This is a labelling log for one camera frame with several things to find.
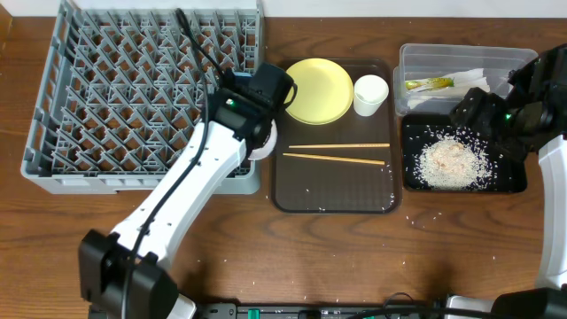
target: plate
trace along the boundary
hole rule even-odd
[[[353,103],[353,81],[335,62],[324,58],[302,60],[287,70],[298,86],[286,109],[294,119],[311,125],[336,121]]]

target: wire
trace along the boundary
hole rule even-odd
[[[180,22],[182,23],[183,29],[187,32],[189,30],[188,26],[186,25],[187,19],[185,18],[184,22],[182,20]],[[190,32],[187,34],[187,36],[190,39],[192,38],[192,36],[190,35]],[[200,45],[191,45],[191,48],[193,50],[195,50],[196,48],[200,48],[202,50]],[[203,71],[203,67],[201,66],[201,63],[200,63],[199,60],[197,60],[197,69],[201,73],[201,80],[203,81],[203,94],[204,94],[204,100],[205,100],[205,103],[203,104],[203,108],[205,109],[205,119],[204,119],[205,128],[203,129],[203,137],[201,138],[201,142],[200,142],[199,147],[197,149],[197,153],[195,154],[195,156],[191,160],[191,163],[189,164],[189,166],[187,168],[185,168],[185,170],[181,173],[179,178],[177,178],[175,183],[171,186],[171,188],[169,190],[167,190],[167,192],[164,194],[164,196],[159,200],[158,204],[153,208],[151,213],[148,215],[148,218],[146,218],[144,224],[142,225],[142,227],[140,229],[140,232],[138,233],[138,237],[136,238],[136,241],[134,243],[134,247],[132,248],[132,251],[131,251],[129,259],[128,259],[128,268],[127,268],[127,271],[126,271],[126,278],[124,280],[124,286],[123,286],[123,290],[122,290],[122,301],[121,301],[121,307],[120,307],[122,319],[128,319],[128,295],[129,295],[129,290],[130,290],[130,284],[132,282],[132,274],[134,273],[134,267],[135,267],[135,264],[136,264],[136,258],[137,258],[137,255],[138,255],[138,251],[140,249],[140,245],[142,244],[142,240],[144,239],[145,234],[150,229],[150,224],[153,222],[153,220],[154,220],[155,216],[158,214],[159,210],[167,202],[167,200],[169,199],[171,194],[173,194],[175,192],[175,190],[177,189],[177,187],[183,182],[185,177],[187,177],[187,175],[190,173],[190,171],[199,163],[201,155],[203,154],[203,151],[205,150],[206,139],[208,138],[208,131],[209,131],[209,108],[208,108],[208,96],[207,96],[207,89],[206,89],[205,72]]]
[[[216,63],[216,61],[212,59],[211,56],[209,56],[205,52],[205,49],[201,47],[201,45],[197,42],[197,40],[195,40],[189,28],[189,21],[187,20],[187,16],[183,12],[183,10],[179,8],[175,9],[175,17],[177,18],[177,21],[179,21],[179,24],[181,25],[180,27],[183,29],[185,35],[189,37],[189,41],[191,42],[191,48],[193,49],[196,48],[197,50],[199,50],[205,56],[205,58],[208,59],[209,62],[211,62],[211,64],[213,64],[214,68],[216,69],[216,72],[219,74],[219,81],[220,81],[219,86],[222,86],[222,82],[224,80],[224,73],[222,72],[221,66],[218,63]]]
[[[411,303],[415,305],[415,301],[413,298],[411,298],[411,296],[405,292],[396,292],[394,293],[392,296],[388,297],[388,299],[386,301],[384,301],[384,305],[382,305],[383,309],[386,309],[386,307],[388,307],[388,304],[390,303],[390,301],[392,301],[392,299],[394,299],[395,297],[398,296],[406,296],[411,300]],[[384,315],[384,317],[386,317],[386,319],[390,319],[390,315]]]
[[[457,308],[431,308],[431,307],[396,307],[392,309],[378,309],[365,311],[356,315],[351,315],[346,319],[365,319],[371,316],[378,315],[460,315],[471,318],[486,318],[486,319],[517,319],[508,315],[495,315],[482,311],[457,309]]]

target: wooden chopstick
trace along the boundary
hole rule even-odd
[[[290,148],[378,148],[390,147],[388,143],[384,144],[313,144],[313,145],[290,145]]]
[[[373,159],[351,159],[351,158],[340,158],[334,156],[322,156],[322,155],[310,155],[310,154],[297,154],[297,153],[284,153],[284,156],[292,156],[292,157],[299,157],[304,159],[312,159],[312,160],[335,160],[335,161],[343,161],[343,162],[351,162],[351,163],[359,163],[359,164],[372,164],[372,165],[384,165],[385,162],[382,160],[373,160]]]

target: wooden table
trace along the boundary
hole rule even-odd
[[[0,305],[3,318],[85,318],[77,246],[109,231],[148,195],[50,195],[19,172],[54,19],[17,18],[0,61]],[[267,60],[382,58],[404,43],[543,51],[567,20],[267,19]],[[494,299],[533,287],[543,185],[535,156],[516,195],[403,192],[385,216],[292,215],[268,198],[269,161],[252,196],[214,196],[183,240],[172,274],[196,301],[377,304],[394,292]]]

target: white background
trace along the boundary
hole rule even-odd
[[[567,18],[565,0],[261,0],[267,17]],[[82,9],[254,7],[254,0],[75,0]],[[0,0],[12,16],[54,16],[59,0]]]

